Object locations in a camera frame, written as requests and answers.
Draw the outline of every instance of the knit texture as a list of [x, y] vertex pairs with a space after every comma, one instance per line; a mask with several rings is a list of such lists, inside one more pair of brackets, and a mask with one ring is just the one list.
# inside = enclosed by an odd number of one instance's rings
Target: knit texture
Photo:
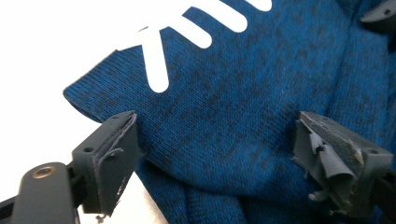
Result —
[[295, 120], [311, 111], [396, 151], [396, 52], [392, 36], [361, 27], [378, 1], [276, 0], [261, 12], [224, 1], [247, 18], [234, 33], [191, 8], [212, 35], [199, 49], [161, 30], [170, 86], [153, 92], [141, 47], [115, 51], [64, 91], [96, 121], [135, 110], [136, 172], [170, 223], [376, 223], [329, 217], [319, 189], [292, 160]]

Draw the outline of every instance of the white background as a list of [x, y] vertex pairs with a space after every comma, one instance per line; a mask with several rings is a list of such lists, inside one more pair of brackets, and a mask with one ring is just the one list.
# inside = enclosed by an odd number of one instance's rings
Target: white background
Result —
[[[0, 201], [18, 193], [28, 170], [71, 161], [71, 151], [99, 124], [64, 99], [64, 88], [114, 49], [138, 45], [136, 32], [175, 2], [0, 1]], [[136, 178], [131, 181], [136, 187], [130, 184], [129, 191], [144, 193]], [[117, 223], [157, 220], [133, 203], [115, 214]], [[134, 213], [142, 219], [134, 220]], [[96, 223], [94, 217], [81, 220]]]

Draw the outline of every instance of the blue fabric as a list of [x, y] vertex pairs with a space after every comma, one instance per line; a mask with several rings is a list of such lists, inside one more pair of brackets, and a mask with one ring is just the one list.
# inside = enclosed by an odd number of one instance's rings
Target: blue fabric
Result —
[[361, 27], [378, 1], [276, 0], [234, 33], [204, 12], [184, 15], [208, 31], [199, 49], [161, 31], [169, 89], [149, 88], [141, 47], [115, 51], [64, 91], [96, 121], [138, 114], [138, 167], [170, 223], [376, 223], [328, 217], [319, 189], [292, 157], [299, 111], [327, 116], [396, 151], [396, 53], [391, 36]]

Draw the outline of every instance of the black object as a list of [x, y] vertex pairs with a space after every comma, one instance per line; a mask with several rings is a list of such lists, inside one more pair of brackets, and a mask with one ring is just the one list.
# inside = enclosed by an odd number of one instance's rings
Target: black object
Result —
[[302, 112], [297, 121], [294, 160], [322, 187], [309, 199], [327, 199], [349, 217], [368, 217], [376, 204], [394, 219], [396, 176], [393, 154], [326, 117]]
[[388, 0], [361, 17], [363, 25], [378, 33], [396, 33], [396, 0]]
[[79, 223], [80, 204], [84, 213], [111, 216], [142, 156], [136, 113], [113, 116], [73, 151], [67, 166], [51, 162], [27, 172], [19, 194], [0, 203], [0, 224]]

